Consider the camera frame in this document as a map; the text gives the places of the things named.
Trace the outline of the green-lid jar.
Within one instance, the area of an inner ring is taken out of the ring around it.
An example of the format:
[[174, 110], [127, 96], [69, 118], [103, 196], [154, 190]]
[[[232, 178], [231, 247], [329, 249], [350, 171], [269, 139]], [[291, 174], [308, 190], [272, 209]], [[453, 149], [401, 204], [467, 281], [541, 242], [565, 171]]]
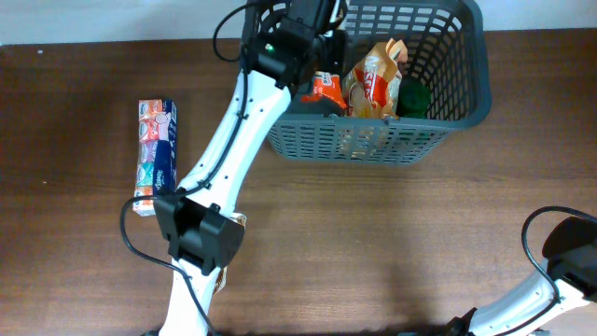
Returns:
[[399, 86], [396, 113], [401, 118], [426, 119], [431, 93], [416, 78], [404, 77]]
[[392, 149], [399, 152], [420, 151], [430, 141], [429, 133], [400, 132], [393, 143]]

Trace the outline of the silver brown snack pouch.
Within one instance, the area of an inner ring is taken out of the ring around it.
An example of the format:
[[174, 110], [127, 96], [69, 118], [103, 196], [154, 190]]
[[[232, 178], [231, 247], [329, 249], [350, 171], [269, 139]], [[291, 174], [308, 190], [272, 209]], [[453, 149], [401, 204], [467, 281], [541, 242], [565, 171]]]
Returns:
[[[237, 224], [240, 224], [242, 227], [246, 228], [246, 221], [247, 221], [246, 215], [241, 214], [241, 213], [233, 213], [232, 219]], [[225, 287], [225, 285], [227, 283], [227, 273], [228, 273], [227, 267], [220, 270], [220, 273], [218, 274], [218, 277], [215, 282], [215, 289], [214, 289], [215, 294], [220, 292]]]

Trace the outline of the orange snack bag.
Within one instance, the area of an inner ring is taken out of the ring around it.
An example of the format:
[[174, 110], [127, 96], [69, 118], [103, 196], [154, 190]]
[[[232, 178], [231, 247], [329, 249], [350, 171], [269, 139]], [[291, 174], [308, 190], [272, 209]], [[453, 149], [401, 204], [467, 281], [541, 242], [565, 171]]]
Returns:
[[396, 105], [408, 60], [403, 40], [377, 43], [342, 81], [346, 115], [359, 119], [398, 119]]

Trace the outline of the San Remo spaghetti packet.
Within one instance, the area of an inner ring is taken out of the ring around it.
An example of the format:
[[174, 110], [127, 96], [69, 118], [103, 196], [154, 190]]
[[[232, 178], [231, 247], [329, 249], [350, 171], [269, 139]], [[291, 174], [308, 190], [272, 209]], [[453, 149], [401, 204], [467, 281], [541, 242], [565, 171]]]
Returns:
[[342, 110], [347, 109], [347, 104], [342, 97], [340, 76], [328, 72], [316, 71], [312, 77], [312, 90], [302, 96], [302, 103], [316, 103], [326, 98]]

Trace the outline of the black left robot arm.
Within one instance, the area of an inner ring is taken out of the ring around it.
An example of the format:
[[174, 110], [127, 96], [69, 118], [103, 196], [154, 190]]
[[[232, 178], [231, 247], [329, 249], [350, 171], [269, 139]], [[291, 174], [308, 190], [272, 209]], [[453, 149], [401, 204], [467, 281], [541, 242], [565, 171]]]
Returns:
[[248, 1], [239, 75], [229, 107], [201, 158], [172, 193], [153, 197], [174, 273], [160, 335], [214, 335], [208, 312], [241, 246], [235, 207], [267, 133], [315, 71], [342, 63], [344, 1]]

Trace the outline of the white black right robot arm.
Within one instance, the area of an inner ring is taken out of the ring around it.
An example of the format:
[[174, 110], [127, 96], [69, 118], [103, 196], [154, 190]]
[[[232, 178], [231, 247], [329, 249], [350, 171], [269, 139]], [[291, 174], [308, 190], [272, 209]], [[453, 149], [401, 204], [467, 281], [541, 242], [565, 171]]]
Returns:
[[537, 271], [499, 300], [456, 316], [425, 335], [536, 335], [555, 317], [596, 302], [596, 222], [562, 221], [542, 249]]

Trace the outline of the Kleenex tissue multipack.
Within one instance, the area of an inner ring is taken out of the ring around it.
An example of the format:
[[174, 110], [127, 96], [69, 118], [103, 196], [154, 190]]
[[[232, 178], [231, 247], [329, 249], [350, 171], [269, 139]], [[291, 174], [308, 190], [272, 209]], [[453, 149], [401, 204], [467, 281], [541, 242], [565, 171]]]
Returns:
[[172, 193], [177, 187], [177, 108], [173, 100], [138, 103], [139, 151], [134, 197]]

